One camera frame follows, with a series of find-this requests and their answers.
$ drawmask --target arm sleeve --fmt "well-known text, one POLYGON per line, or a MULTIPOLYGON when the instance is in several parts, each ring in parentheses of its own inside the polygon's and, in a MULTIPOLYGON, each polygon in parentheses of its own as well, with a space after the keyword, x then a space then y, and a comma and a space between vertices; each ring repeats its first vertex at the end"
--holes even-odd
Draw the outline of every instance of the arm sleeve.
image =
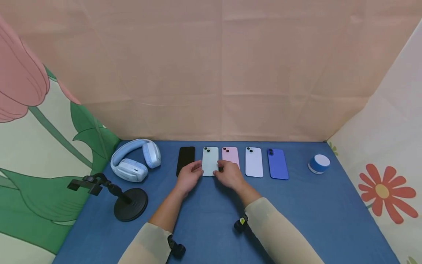
POLYGON ((266 199, 245 208, 248 225, 277 264, 324 264, 306 238, 266 199))
POLYGON ((167 237, 170 232, 146 223, 123 253, 118 264, 165 264, 170 255, 167 237))

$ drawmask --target blue tablecloth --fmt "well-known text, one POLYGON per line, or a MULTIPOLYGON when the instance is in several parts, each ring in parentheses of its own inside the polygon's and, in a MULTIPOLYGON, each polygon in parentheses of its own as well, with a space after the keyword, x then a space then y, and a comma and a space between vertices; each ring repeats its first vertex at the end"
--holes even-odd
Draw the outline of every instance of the blue tablecloth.
MULTIPOLYGON (((306 237, 325 264, 381 264, 398 260, 358 193, 326 143, 316 142, 179 142, 158 141, 162 165, 149 171, 142 183, 117 177, 108 165, 104 174, 123 190, 140 187, 149 197, 143 215, 132 222, 119 222, 113 215, 116 198, 104 189, 91 196, 71 229, 54 264, 115 264, 142 225, 152 216, 176 183, 179 148, 196 147, 196 160, 203 147, 237 147, 241 171, 245 170, 245 147, 262 148, 264 177, 245 177, 253 187, 306 237), (283 149, 290 175, 288 181, 269 175, 268 148, 283 149), (331 167, 322 175, 308 170, 315 154, 324 154, 331 167)), ((144 162, 142 150, 127 155, 144 162)), ((237 234, 234 222, 243 215, 236 194, 214 177, 202 177, 184 201, 174 231, 176 242, 186 247, 182 260, 168 263, 272 263, 252 233, 237 234)))

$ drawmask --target human hand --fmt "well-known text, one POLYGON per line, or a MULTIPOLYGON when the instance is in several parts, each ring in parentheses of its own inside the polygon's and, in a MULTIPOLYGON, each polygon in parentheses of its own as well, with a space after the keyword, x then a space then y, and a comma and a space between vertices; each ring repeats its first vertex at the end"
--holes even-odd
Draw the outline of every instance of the human hand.
POLYGON ((230 161, 218 161, 217 163, 219 168, 223 168, 223 172, 214 171, 214 176, 224 186, 237 191, 246 183, 236 163, 230 161))
POLYGON ((202 161, 189 163, 180 170, 174 189, 180 191, 186 197, 198 183, 203 173, 202 161))

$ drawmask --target red daisy print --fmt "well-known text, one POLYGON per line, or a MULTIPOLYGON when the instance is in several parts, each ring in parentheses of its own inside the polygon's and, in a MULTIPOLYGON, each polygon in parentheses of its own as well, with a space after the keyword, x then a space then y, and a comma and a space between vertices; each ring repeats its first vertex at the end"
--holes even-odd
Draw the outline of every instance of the red daisy print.
POLYGON ((367 202, 375 198, 372 211, 376 216, 381 216, 385 204, 387 213, 396 224, 401 224, 404 221, 396 207, 413 218, 418 217, 418 212, 413 207, 397 198, 414 198, 416 196, 416 191, 413 188, 398 187, 406 183, 405 177, 395 177, 397 171, 391 166, 385 168, 382 180, 373 164, 366 165, 366 170, 372 180, 366 174, 361 173, 359 176, 367 185, 359 184, 358 188, 364 191, 361 195, 363 201, 367 202))

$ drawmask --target light blue smartphone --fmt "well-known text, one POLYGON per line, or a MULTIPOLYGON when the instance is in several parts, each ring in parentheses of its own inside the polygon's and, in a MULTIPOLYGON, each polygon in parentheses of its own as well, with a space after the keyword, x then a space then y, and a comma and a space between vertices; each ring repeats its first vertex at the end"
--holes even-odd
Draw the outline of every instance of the light blue smartphone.
POLYGON ((270 165, 270 176, 273 179, 288 180, 286 158, 284 151, 279 149, 268 149, 268 163, 270 165))

